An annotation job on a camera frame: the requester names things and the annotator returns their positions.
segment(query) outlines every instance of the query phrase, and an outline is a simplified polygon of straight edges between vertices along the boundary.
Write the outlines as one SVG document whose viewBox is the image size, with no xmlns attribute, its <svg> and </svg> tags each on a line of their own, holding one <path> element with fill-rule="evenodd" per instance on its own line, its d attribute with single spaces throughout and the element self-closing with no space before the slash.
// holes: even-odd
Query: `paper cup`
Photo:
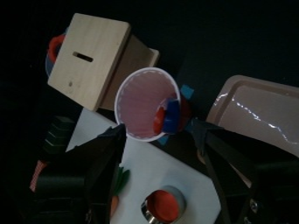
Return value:
<svg viewBox="0 0 299 224">
<path fill-rule="evenodd" d="M 153 120 L 167 98 L 181 101 L 172 76 L 157 67 L 136 70 L 123 81 L 115 101 L 116 123 L 125 125 L 125 134 L 137 141 L 151 142 L 164 133 L 155 133 Z"/>
</svg>

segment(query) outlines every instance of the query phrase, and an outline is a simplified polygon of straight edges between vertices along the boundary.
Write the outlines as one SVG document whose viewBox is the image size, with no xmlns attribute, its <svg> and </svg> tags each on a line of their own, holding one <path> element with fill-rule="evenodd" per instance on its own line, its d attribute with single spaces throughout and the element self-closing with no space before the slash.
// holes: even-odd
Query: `cup rim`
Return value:
<svg viewBox="0 0 299 224">
<path fill-rule="evenodd" d="M 116 123 L 120 124 L 121 121 L 117 117 L 117 99 L 119 99 L 119 96 L 121 94 L 121 91 L 124 89 L 124 86 L 127 84 L 127 82 L 132 79 L 133 76 L 136 76 L 137 74 L 140 74 L 143 71 L 156 71 L 156 72 L 160 72 L 161 74 L 164 74 L 167 76 L 167 78 L 171 80 L 172 82 L 172 86 L 173 86 L 173 90 L 175 90 L 175 93 L 176 93 L 176 99 L 179 101 L 179 103 L 181 103 L 181 94 L 180 94 L 180 89 L 176 85 L 176 82 L 173 80 L 173 77 L 159 67 L 155 67 L 155 66 L 149 66 L 149 67 L 144 67 L 144 68 L 140 68 L 137 69 L 136 71 L 133 71 L 124 79 L 121 85 L 119 86 L 119 89 L 116 91 L 116 99 L 115 99 L 115 118 L 116 118 Z M 167 133 L 161 132 L 159 135 L 156 136 L 151 136 L 151 137 L 144 137 L 144 138 L 139 138 L 136 136 L 132 136 L 129 134 L 129 132 L 125 133 L 127 137 L 129 137 L 131 139 L 135 139 L 136 141 L 140 141 L 140 142 L 152 142 L 155 140 L 157 140 L 160 137 L 163 137 L 164 135 L 167 135 Z"/>
</svg>

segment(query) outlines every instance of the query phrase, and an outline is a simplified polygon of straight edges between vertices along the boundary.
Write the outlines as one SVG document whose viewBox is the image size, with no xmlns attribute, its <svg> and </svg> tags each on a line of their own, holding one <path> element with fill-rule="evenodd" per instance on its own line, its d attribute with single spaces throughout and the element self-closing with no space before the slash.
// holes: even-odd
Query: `red object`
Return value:
<svg viewBox="0 0 299 224">
<path fill-rule="evenodd" d="M 49 59 L 52 63 L 54 63 L 56 61 L 56 58 L 58 55 L 58 49 L 60 49 L 64 37 L 65 37 L 65 34 L 61 34 L 60 36 L 53 37 L 50 39 L 48 55 L 49 55 Z"/>
<path fill-rule="evenodd" d="M 164 223 L 172 223 L 179 217 L 179 204 L 165 191 L 153 192 L 147 198 L 147 208 L 153 217 Z"/>
<path fill-rule="evenodd" d="M 160 107 L 153 117 L 153 133 L 159 135 L 164 126 L 164 107 Z"/>
<path fill-rule="evenodd" d="M 33 175 L 32 175 L 32 183 L 30 183 L 30 189 L 34 192 L 34 187 L 36 187 L 36 182 L 37 182 L 37 178 L 40 176 L 40 173 L 42 171 L 42 168 L 48 165 L 46 162 L 42 162 L 41 160 L 37 161 L 36 167 L 34 167 L 34 171 L 33 171 Z"/>
</svg>

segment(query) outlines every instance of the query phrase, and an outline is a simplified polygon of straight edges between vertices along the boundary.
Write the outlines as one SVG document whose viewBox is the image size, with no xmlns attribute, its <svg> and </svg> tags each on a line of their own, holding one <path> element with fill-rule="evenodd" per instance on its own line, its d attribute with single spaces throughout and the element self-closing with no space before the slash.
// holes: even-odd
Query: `blue object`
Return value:
<svg viewBox="0 0 299 224">
<path fill-rule="evenodd" d="M 179 128 L 180 121 L 180 103 L 177 99 L 168 99 L 167 109 L 163 119 L 163 132 L 175 134 Z"/>
</svg>

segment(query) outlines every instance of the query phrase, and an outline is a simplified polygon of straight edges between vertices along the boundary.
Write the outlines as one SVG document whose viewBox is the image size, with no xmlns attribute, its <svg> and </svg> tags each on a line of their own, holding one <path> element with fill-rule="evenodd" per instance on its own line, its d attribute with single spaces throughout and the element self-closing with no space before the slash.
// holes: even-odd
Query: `green object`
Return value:
<svg viewBox="0 0 299 224">
<path fill-rule="evenodd" d="M 124 167 L 117 168 L 117 175 L 116 175 L 116 188 L 113 191 L 113 195 L 119 195 L 124 186 L 127 184 L 129 178 L 129 170 L 124 171 Z"/>
</svg>

